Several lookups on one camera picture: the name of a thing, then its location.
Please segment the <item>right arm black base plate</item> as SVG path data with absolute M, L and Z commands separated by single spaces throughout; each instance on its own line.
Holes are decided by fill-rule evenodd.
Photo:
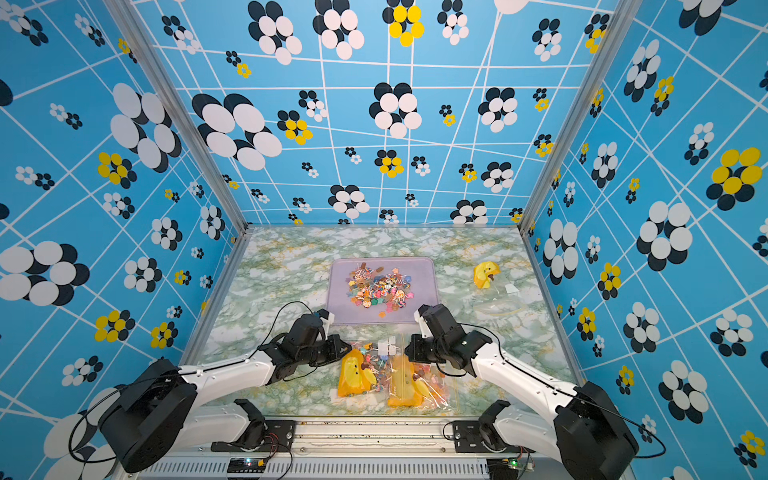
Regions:
M 501 439 L 490 426 L 479 420 L 453 420 L 442 429 L 445 440 L 451 442 L 457 453 L 513 454 L 533 453 L 533 450 L 513 445 Z

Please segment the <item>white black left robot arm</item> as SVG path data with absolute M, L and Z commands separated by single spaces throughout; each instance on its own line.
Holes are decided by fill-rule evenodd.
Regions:
M 245 399 L 231 407 L 214 407 L 212 401 L 285 381 L 303 365 L 320 368 L 341 361 L 353 348 L 329 333 L 332 322 L 326 310 L 304 314 L 288 332 L 233 359 L 182 366 L 158 360 L 117 388 L 98 428 L 127 473 L 188 446 L 222 442 L 254 450 L 266 434 L 261 411 Z

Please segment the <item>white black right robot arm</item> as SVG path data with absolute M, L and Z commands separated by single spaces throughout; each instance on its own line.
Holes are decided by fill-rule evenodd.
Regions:
M 574 479 L 619 479 L 639 452 L 628 421 L 598 385 L 558 380 L 507 353 L 491 330 L 458 322 L 442 304 L 414 314 L 420 331 L 405 349 L 412 363 L 448 364 L 491 383 L 529 407 L 497 400 L 473 433 L 454 428 L 454 445 L 477 444 L 485 453 L 520 447 L 563 465 Z

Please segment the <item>ziploc bag with yellow duck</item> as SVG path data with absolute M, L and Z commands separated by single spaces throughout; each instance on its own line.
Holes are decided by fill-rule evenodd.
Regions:
M 496 262 L 484 261 L 476 265 L 473 270 L 473 282 L 482 300 L 520 299 L 520 290 Z

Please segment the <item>pile of colourful candies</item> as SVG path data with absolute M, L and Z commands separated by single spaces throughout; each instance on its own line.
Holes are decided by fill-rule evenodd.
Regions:
M 386 271 L 361 263 L 346 279 L 347 296 L 356 307 L 373 312 L 377 318 L 404 310 L 414 298 L 411 277 L 398 268 Z

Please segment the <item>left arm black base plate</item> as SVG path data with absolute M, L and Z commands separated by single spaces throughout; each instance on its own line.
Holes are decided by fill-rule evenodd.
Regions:
M 213 442 L 212 452 L 288 452 L 296 434 L 295 420 L 267 419 L 256 426 L 249 426 L 234 442 Z

